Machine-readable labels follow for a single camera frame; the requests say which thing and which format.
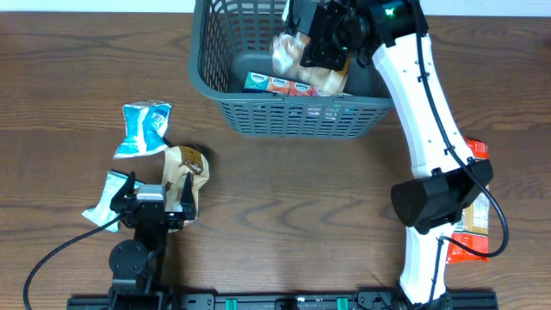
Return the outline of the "tan brown snack bag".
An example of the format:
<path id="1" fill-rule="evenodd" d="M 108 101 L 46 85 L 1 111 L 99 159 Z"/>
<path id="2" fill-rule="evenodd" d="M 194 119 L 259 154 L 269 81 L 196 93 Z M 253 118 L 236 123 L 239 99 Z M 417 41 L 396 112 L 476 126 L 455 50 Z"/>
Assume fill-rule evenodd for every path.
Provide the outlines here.
<path id="1" fill-rule="evenodd" d="M 205 156 L 188 146 L 174 146 L 164 150 L 164 171 L 162 184 L 165 186 L 167 212 L 182 212 L 179 205 L 186 176 L 191 176 L 191 191 L 195 203 L 195 217 L 184 220 L 187 226 L 198 219 L 199 190 L 210 178 L 209 163 Z"/>

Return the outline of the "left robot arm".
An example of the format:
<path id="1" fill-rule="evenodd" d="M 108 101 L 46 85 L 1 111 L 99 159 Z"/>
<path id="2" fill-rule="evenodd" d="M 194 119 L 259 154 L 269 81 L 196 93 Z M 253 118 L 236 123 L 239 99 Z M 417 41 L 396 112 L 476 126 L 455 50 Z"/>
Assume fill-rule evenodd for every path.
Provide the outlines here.
<path id="1" fill-rule="evenodd" d="M 183 183 L 180 211 L 167 211 L 165 186 L 145 184 L 134 188 L 131 173 L 113 196 L 110 209 L 125 227 L 134 230 L 132 239 L 120 242 L 109 255 L 113 272 L 109 290 L 110 309 L 171 310 L 180 307 L 177 294 L 161 283 L 167 237 L 196 216 L 191 174 Z"/>

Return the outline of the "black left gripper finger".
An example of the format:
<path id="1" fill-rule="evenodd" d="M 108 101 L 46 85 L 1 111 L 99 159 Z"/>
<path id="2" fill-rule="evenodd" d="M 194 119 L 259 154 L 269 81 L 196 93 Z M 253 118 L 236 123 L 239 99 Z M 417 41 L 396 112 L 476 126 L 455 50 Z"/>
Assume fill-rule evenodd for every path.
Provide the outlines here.
<path id="1" fill-rule="evenodd" d="M 193 197 L 192 184 L 193 176 L 190 172 L 188 172 L 183 183 L 183 190 L 180 198 L 180 206 L 182 207 L 184 220 L 194 220 L 196 216 L 195 198 Z"/>
<path id="2" fill-rule="evenodd" d="M 134 194 L 135 172 L 132 171 L 127 180 L 115 193 L 111 202 L 111 211 L 133 211 L 135 209 L 136 195 Z"/>

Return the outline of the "beige brown cookie bag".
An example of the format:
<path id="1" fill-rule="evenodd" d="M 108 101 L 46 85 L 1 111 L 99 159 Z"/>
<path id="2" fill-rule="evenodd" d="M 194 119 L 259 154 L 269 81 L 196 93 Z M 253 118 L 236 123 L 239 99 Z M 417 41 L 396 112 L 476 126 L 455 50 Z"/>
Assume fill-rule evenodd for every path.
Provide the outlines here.
<path id="1" fill-rule="evenodd" d="M 304 49 L 310 38 L 302 33 L 295 36 L 280 33 L 271 43 L 271 58 L 276 75 L 304 84 L 309 84 L 326 95 L 342 94 L 348 79 L 350 58 L 347 58 L 341 71 L 323 67 L 305 67 L 300 64 Z"/>

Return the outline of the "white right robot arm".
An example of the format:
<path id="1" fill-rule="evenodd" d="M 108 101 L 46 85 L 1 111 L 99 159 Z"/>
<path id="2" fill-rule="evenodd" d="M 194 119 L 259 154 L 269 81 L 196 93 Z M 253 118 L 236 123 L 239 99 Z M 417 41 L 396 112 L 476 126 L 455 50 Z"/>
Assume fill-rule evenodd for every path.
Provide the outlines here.
<path id="1" fill-rule="evenodd" d="M 395 309 L 483 307 L 489 295 L 451 294 L 446 255 L 462 212 L 486 193 L 491 164 L 476 159 L 459 133 L 432 63 L 428 24 L 417 1 L 289 1 L 289 34 L 309 37 L 302 64 L 341 69 L 348 55 L 372 64 L 394 103 L 408 145 L 413 178 L 391 190 L 406 228 L 404 269 L 395 292 L 379 294 Z"/>

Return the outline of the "colourful tissue multipack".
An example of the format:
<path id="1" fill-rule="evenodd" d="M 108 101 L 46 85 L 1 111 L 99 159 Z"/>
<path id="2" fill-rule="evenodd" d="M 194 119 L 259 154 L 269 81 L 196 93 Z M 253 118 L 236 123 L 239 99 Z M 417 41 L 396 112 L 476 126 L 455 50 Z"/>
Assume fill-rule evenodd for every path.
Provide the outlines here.
<path id="1" fill-rule="evenodd" d="M 271 77 L 261 73 L 249 71 L 246 75 L 243 92 L 250 97 L 251 94 L 270 94 L 275 97 L 305 96 L 323 97 L 330 96 L 309 84 L 302 84 L 284 78 Z M 339 104 L 321 103 L 241 103 L 234 109 L 235 121 L 247 133 L 256 131 L 259 134 L 267 134 L 274 131 L 281 134 L 284 128 L 297 134 L 300 127 L 312 131 L 318 123 L 331 126 L 339 115 L 352 115 L 355 108 L 344 108 Z"/>

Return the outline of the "orange pasta packet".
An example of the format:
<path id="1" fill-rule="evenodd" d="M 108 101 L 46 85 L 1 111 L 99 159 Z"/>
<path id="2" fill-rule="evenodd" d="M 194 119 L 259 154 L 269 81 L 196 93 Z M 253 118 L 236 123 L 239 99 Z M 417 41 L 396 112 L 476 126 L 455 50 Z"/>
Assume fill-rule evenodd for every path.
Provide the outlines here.
<path id="1" fill-rule="evenodd" d="M 490 206 L 487 197 L 484 194 L 479 194 L 468 208 L 462 210 L 461 220 L 456 223 L 455 231 L 452 234 L 453 240 L 475 251 L 489 252 L 488 226 Z M 448 264 L 475 260 L 489 261 L 487 257 L 474 255 L 458 245 L 449 245 Z"/>

